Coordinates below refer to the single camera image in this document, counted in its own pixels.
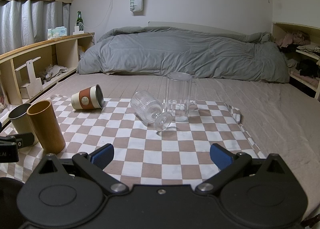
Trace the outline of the ribbed clear stemmed glass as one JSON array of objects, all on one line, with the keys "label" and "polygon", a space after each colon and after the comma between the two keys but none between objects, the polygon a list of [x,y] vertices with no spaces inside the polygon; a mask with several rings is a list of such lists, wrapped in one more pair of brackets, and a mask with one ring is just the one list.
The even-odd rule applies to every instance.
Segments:
[{"label": "ribbed clear stemmed glass", "polygon": [[153,123],[157,131],[163,131],[171,124],[172,114],[164,112],[163,104],[147,91],[137,91],[130,105],[141,120]]}]

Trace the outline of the beige steel tumbler cup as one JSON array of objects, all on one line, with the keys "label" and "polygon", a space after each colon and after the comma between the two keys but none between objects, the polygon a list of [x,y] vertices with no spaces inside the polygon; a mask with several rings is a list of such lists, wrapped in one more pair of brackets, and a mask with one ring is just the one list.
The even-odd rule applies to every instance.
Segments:
[{"label": "beige steel tumbler cup", "polygon": [[16,131],[22,133],[32,133],[34,135],[33,146],[36,145],[39,140],[36,137],[35,131],[29,117],[27,115],[27,109],[31,106],[30,103],[24,103],[14,108],[8,115]]}]

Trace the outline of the orange tumbler cup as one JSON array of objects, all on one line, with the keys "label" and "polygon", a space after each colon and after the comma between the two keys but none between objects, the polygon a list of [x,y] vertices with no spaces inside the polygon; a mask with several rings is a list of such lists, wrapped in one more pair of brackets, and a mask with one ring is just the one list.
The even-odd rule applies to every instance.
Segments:
[{"label": "orange tumbler cup", "polygon": [[27,109],[31,125],[45,153],[60,153],[65,139],[54,112],[51,100],[39,101]]}]

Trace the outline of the cream and rust travel cup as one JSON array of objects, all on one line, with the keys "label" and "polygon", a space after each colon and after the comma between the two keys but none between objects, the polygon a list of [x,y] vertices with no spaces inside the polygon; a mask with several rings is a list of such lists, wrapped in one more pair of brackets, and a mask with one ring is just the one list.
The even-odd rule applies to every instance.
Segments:
[{"label": "cream and rust travel cup", "polygon": [[75,110],[93,110],[104,107],[104,96],[99,84],[88,87],[71,96],[71,104]]}]

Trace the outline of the wooden stand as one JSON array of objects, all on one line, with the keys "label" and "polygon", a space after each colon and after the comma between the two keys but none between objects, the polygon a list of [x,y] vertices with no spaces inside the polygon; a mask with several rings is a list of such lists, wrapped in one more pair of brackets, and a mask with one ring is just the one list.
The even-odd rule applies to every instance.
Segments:
[{"label": "wooden stand", "polygon": [[[34,70],[35,61],[41,59],[37,57],[26,61],[25,64],[15,68],[16,78],[18,82],[18,88],[22,99],[33,99],[40,92],[43,91],[43,85],[40,77],[36,77]],[[21,72],[26,69],[27,78],[23,80],[21,78]]]}]

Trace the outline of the wooden bedside shelf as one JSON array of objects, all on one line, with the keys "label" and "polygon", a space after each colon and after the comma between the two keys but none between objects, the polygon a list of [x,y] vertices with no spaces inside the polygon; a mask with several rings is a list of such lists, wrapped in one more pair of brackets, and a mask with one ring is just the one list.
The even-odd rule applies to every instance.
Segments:
[{"label": "wooden bedside shelf", "polygon": [[[1,55],[1,85],[4,95],[7,96],[8,106],[1,112],[1,123],[6,124],[9,112],[16,106],[34,101],[39,95],[56,85],[59,81],[76,71],[80,56],[78,48],[84,50],[94,45],[94,33],[69,35],[51,40],[37,42],[23,46]],[[49,65],[60,65],[68,68],[68,72],[51,79],[43,85],[43,91],[33,99],[22,99],[18,88],[15,68],[23,65],[30,59],[41,57],[35,61],[34,70],[37,75]],[[26,69],[21,72],[21,78],[27,78]]]}]

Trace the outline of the checkered brown white cloth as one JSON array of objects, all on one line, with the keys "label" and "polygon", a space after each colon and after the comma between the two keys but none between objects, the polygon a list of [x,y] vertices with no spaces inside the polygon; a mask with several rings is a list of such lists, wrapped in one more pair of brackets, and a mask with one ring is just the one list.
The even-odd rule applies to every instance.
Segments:
[{"label": "checkered brown white cloth", "polygon": [[59,157],[112,144],[114,158],[105,172],[128,186],[198,185],[219,171],[209,155],[213,143],[233,153],[264,157],[241,125],[240,111],[223,102],[199,101],[187,121],[172,122],[159,133],[135,115],[128,99],[107,98],[103,109],[93,111],[74,110],[65,96],[52,96],[51,101],[66,142]]}]

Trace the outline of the crumpled beige clothes on shelf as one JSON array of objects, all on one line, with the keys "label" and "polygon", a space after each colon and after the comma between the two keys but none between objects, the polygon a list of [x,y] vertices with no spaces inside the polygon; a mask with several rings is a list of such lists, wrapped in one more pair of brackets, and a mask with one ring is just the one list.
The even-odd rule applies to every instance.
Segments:
[{"label": "crumpled beige clothes on shelf", "polygon": [[39,72],[36,76],[40,77],[43,82],[48,82],[51,81],[52,78],[66,72],[68,72],[68,68],[65,66],[49,65],[45,68],[45,70]]}]

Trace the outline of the tall clear glass mug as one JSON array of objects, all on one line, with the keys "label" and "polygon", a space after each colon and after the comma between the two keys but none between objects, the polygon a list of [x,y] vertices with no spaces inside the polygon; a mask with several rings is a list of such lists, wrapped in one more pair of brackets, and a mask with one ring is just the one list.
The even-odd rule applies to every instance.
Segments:
[{"label": "tall clear glass mug", "polygon": [[172,72],[167,75],[165,111],[172,114],[175,122],[186,122],[191,105],[197,101],[198,85],[190,74]]}]

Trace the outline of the tissue pack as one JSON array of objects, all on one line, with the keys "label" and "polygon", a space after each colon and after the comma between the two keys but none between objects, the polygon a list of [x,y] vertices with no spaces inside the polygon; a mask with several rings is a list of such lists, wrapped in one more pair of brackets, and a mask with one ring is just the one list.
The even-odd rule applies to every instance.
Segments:
[{"label": "tissue pack", "polygon": [[67,36],[67,28],[65,26],[49,28],[47,29],[47,39],[55,39],[59,37]]}]

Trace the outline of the grey curtain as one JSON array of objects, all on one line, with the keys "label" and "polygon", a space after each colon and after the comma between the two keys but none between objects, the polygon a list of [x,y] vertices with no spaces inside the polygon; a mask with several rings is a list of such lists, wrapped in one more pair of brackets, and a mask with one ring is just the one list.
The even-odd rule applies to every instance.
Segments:
[{"label": "grey curtain", "polygon": [[70,4],[58,1],[1,1],[1,53],[47,40],[50,28],[69,27]]}]

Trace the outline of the white box under bottle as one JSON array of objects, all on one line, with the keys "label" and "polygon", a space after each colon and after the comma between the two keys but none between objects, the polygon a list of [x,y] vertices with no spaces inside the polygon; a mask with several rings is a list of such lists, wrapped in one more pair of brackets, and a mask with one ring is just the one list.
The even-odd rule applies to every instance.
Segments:
[{"label": "white box under bottle", "polygon": [[73,35],[78,35],[78,34],[84,34],[83,30],[80,30],[79,26],[74,26],[74,32]]}]

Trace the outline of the grey duvet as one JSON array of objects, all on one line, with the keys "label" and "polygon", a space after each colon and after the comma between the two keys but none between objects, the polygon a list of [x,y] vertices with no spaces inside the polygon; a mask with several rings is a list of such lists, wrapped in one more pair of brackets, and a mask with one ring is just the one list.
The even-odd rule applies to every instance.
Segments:
[{"label": "grey duvet", "polygon": [[268,32],[205,33],[174,27],[123,27],[105,33],[80,58],[78,74],[184,72],[195,78],[287,83],[285,56]]}]

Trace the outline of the green glass bottle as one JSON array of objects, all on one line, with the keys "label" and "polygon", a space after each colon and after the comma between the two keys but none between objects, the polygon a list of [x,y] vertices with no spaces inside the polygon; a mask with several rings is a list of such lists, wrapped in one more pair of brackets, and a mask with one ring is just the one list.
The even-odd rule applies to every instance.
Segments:
[{"label": "green glass bottle", "polygon": [[79,27],[79,31],[83,31],[84,30],[84,22],[83,22],[83,19],[82,19],[81,11],[77,12],[76,25]]}]

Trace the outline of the right clothes shelf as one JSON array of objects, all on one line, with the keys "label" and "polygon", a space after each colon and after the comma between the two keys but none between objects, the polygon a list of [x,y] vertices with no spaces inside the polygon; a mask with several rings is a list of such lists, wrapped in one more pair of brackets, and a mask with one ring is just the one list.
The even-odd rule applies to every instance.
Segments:
[{"label": "right clothes shelf", "polygon": [[306,42],[319,46],[319,0],[273,0],[272,19],[273,36],[286,41],[281,50],[295,62],[290,77],[319,99],[319,55],[297,50]]}]

